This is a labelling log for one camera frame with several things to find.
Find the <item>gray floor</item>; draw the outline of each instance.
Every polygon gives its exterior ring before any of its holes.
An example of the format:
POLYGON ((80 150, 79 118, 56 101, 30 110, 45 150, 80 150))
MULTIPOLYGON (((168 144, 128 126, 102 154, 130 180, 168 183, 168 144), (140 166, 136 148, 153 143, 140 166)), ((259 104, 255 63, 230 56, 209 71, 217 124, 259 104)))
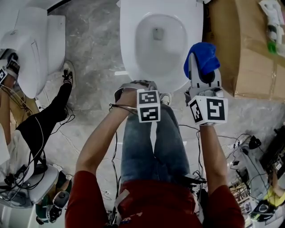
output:
MULTIPOLYGON (((66 15, 66 59, 73 62, 77 77, 77 87, 72 91, 69 106, 72 107, 76 118, 50 137, 45 152, 49 162, 61 165, 71 174, 74 173, 79 151, 91 132, 108 113, 109 104, 114 102, 114 91, 123 82, 130 81, 128 76, 114 75, 116 71, 124 70, 120 52, 120 8, 116 2, 116 0, 72 0, 53 12, 53 14, 66 15)), ((61 81, 60 74, 49 77, 45 91, 39 96, 43 105, 47 106, 48 100, 54 98, 61 81)), ((190 110, 184 103, 185 88, 174 93, 171 106, 179 124, 194 126, 190 110)), ((284 104, 229 97, 228 123, 217 126, 216 130, 219 135, 229 137, 238 137, 245 132, 255 134, 262 140, 261 148, 265 150, 274 136, 273 129, 281 126, 284 119, 284 104)), ((124 124, 118 130, 118 151, 115 159, 118 175, 120 175, 123 132, 124 124)), ((181 127, 181 134, 191 171, 195 171, 198 169, 199 153, 196 132, 181 127)), ((234 142, 234 139, 220 138, 226 155, 232 152, 231 147, 234 142)), ((116 191, 111 164, 114 145, 115 140, 112 141, 97 173, 101 190, 109 192, 109 195, 103 195, 107 208, 113 207, 116 191)), ((239 160, 238 154, 237 151, 235 153, 237 160, 239 160)), ((256 151, 257 157, 261 154, 261 151, 256 151)), ((230 156, 228 163, 233 159, 234 157, 230 156)), ((234 176, 235 172, 229 169, 229 180, 233 180, 234 176)))

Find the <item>black pants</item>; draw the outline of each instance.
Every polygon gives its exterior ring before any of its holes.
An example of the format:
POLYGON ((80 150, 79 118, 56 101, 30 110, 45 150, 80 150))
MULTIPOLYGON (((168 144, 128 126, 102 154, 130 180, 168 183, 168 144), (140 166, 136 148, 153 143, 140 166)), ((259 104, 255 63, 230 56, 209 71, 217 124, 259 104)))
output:
POLYGON ((31 150, 35 165, 37 165, 39 157, 41 156, 56 123, 65 120, 67 117, 67 113, 64 109, 70 96, 71 89, 71 84, 63 84, 53 102, 46 109, 40 113, 31 115, 17 127, 17 130, 21 132, 31 150))

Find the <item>hand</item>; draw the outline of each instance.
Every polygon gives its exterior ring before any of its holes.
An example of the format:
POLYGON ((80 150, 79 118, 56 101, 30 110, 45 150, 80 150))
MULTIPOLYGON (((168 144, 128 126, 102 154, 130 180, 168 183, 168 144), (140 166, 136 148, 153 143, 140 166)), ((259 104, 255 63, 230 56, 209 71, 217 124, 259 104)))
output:
POLYGON ((137 90, 124 89, 116 105, 128 105, 133 108, 136 108, 137 107, 137 90))
POLYGON ((7 75, 7 77, 4 79, 3 85, 8 88, 13 88, 15 82, 15 78, 11 75, 7 75))

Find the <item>jeans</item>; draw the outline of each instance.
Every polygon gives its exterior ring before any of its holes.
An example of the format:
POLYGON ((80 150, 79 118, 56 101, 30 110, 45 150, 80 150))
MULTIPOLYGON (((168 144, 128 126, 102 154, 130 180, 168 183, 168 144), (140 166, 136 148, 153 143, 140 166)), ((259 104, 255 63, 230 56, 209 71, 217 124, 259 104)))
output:
POLYGON ((151 122, 140 123, 130 115, 122 148, 122 183, 130 180, 160 180, 176 183, 175 175, 190 173, 179 126, 172 109, 161 105, 157 122, 155 151, 151 145, 151 122))

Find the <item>toilet bowl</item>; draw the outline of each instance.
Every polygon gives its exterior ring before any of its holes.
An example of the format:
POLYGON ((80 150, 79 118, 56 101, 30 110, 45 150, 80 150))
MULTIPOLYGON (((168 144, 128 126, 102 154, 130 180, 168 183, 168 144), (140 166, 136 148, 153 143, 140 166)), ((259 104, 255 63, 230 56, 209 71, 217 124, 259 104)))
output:
POLYGON ((121 0, 120 17, 122 59, 130 78, 154 81, 161 93, 185 85, 185 59, 202 41, 203 3, 121 0))

